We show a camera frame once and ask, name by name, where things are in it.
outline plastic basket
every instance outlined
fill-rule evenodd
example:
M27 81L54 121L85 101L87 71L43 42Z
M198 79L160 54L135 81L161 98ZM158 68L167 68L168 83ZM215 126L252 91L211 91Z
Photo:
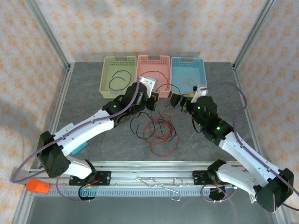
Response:
M139 55L136 78L139 76L156 79L154 90L159 90L159 97L167 98L171 91L171 85L167 85L171 84L170 57Z
M171 58L172 84L177 86L183 95L193 93L193 86L206 86L206 72L203 59L199 57ZM172 92L178 92L172 86Z
M136 57L105 57L100 93L104 98L115 98L124 94L136 80Z

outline pink basket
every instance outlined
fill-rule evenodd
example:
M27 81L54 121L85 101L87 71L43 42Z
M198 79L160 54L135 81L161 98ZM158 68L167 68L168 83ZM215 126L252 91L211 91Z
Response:
M155 90L158 89L159 97L168 98L171 91L171 63L169 56L139 55L137 60L136 79L151 77L157 80Z

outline green basket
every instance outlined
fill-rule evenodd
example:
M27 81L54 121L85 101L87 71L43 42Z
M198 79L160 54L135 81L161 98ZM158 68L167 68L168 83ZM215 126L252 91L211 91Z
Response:
M126 92L136 80L136 57L105 57L100 93L112 99Z

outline red wire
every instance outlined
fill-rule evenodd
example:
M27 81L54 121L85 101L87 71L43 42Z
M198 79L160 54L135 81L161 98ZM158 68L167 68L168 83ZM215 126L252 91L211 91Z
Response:
M163 119L155 119L157 116L166 116L168 117L168 119L170 120L165 120L163 117ZM152 130L152 125L155 123L160 123L160 124L163 124L163 123L166 123L166 125L159 125L159 127L156 127L154 130ZM152 136L154 137L153 139L151 140L148 140L147 138L145 138L145 132L146 130L149 128L149 131L151 132ZM162 135L162 136L158 136L158 135L155 135L155 131L157 130L161 130L163 128L168 128L168 132L165 134L165 135ZM165 143L165 142L168 142L168 139L172 136L173 134L173 131L175 132L175 134L177 135L178 137L178 141L176 143L176 146L174 147L174 149L168 153L168 154L159 154L159 153L156 153L154 152L152 146L155 146L155 145L159 145L159 144L162 144L162 143ZM179 136L178 136L178 133L176 131L176 129L172 126L171 124L171 117L167 114L164 114L164 113L161 113L161 114L158 114L156 115L152 121L150 121L144 128L143 130L143 133L142 133L142 136L143 138L147 141L147 143L149 143L149 147L150 147L150 150L151 152L154 154L154 155L157 155L157 156L162 156L162 157L167 157L167 156L170 156L171 154L173 154L176 150L177 150L177 147L178 147L178 144L179 144Z

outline black mounting bracket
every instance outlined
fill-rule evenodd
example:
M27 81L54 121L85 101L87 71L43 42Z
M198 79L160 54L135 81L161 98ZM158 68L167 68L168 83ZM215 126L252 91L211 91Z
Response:
M109 186L111 181L111 171L97 171L96 177L100 178L100 181L93 183L93 186ZM76 176L70 176L69 185L70 186L84 186L85 180L79 179Z
M219 185L225 185L226 182L215 182L213 181L208 174L209 171L207 170L195 170L192 172L194 185L205 185L205 184L219 184Z

